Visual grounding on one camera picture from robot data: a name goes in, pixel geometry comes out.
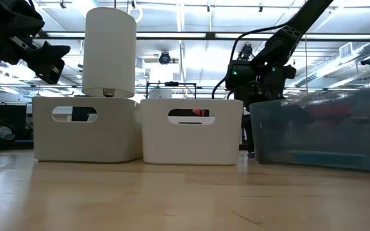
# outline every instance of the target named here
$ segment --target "wooden floor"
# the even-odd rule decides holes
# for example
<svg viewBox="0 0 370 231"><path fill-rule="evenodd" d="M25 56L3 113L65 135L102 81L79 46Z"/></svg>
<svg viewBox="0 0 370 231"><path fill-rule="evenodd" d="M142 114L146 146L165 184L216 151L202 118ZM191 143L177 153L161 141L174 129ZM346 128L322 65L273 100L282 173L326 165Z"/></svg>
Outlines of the wooden floor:
<svg viewBox="0 0 370 231"><path fill-rule="evenodd" d="M370 174L261 166L38 163L0 153L0 231L370 230Z"/></svg>

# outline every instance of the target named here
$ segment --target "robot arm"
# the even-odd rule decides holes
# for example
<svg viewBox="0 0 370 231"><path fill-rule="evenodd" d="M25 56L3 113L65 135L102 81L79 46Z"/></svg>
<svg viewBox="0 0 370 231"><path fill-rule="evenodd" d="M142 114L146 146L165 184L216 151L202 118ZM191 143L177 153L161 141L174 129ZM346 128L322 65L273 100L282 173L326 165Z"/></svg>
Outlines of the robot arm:
<svg viewBox="0 0 370 231"><path fill-rule="evenodd" d="M65 66L61 59L69 46L42 47L33 44L45 22L25 0L0 0L0 62L17 64L24 60L35 74L48 84L56 84Z"/></svg>
<svg viewBox="0 0 370 231"><path fill-rule="evenodd" d="M286 26L268 39L252 61L231 61L225 83L228 90L235 92L235 99L242 100L245 105L283 99L285 80L294 79L296 74L295 68L284 65L302 36L332 2L308 0Z"/></svg>

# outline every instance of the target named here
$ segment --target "white storage bin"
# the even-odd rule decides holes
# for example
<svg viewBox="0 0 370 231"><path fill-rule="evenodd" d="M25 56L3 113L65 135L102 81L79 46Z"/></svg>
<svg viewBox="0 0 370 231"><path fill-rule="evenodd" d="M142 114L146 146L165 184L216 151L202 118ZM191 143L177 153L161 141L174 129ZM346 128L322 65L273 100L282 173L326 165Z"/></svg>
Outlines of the white storage bin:
<svg viewBox="0 0 370 231"><path fill-rule="evenodd" d="M139 104L131 99L35 97L32 103L37 160L120 163L142 157ZM57 121L56 107L93 107L97 116Z"/></svg>
<svg viewBox="0 0 370 231"><path fill-rule="evenodd" d="M173 109L207 109L215 118L168 117ZM141 112L146 163L236 164L241 133L241 101L144 99Z"/></svg>

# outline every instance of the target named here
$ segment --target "ceiling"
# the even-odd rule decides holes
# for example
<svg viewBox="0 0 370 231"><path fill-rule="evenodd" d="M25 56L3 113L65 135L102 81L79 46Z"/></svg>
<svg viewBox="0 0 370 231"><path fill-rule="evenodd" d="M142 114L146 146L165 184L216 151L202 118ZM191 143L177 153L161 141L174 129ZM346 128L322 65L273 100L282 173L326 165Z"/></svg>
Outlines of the ceiling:
<svg viewBox="0 0 370 231"><path fill-rule="evenodd" d="M81 9L72 1L64 1L66 9L61 8L59 0L34 0L37 11L45 21L44 31L85 31L85 17ZM113 0L97 0L102 7L113 7ZM117 9L126 11L127 2L118 0ZM143 18L137 23L138 31L232 31L245 32L269 26L275 26L289 20L304 4L304 0L138 0L137 5L143 10ZM138 17L138 11L131 15ZM370 0L334 0L309 33L370 33ZM36 40L42 45L44 40ZM63 59L66 67L62 73L60 84L81 85L78 64L83 64L84 54L81 40L50 39L52 45L67 45L71 51ZM195 82L203 86L214 86L221 80L227 70L233 41L231 40L184 40L184 80L179 75L179 65L173 65L173 80ZM262 41L239 42L236 50L241 50L245 43L250 43L255 54L263 48ZM347 42L300 42L293 53L289 64L297 68L297 78L288 80L287 87L295 87L302 76L308 76L319 69L327 60L339 55L339 48ZM354 42L353 47L361 47L367 42ZM136 56L145 59L146 67L158 65L154 55L161 51L169 51L171 57L180 57L178 40L138 40ZM329 87L333 84L360 74L355 62L346 63L341 67L331 68L333 73L310 81L309 87Z"/></svg>

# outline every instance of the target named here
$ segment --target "white cylindrical container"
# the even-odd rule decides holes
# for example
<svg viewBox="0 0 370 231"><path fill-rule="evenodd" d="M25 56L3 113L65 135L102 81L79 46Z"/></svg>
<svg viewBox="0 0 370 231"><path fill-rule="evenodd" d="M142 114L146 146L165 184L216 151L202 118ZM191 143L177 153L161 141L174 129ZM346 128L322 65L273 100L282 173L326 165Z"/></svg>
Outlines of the white cylindrical container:
<svg viewBox="0 0 370 231"><path fill-rule="evenodd" d="M103 90L114 97L131 98L135 88L136 22L113 8L94 8L85 23L82 92L102 97Z"/></svg>

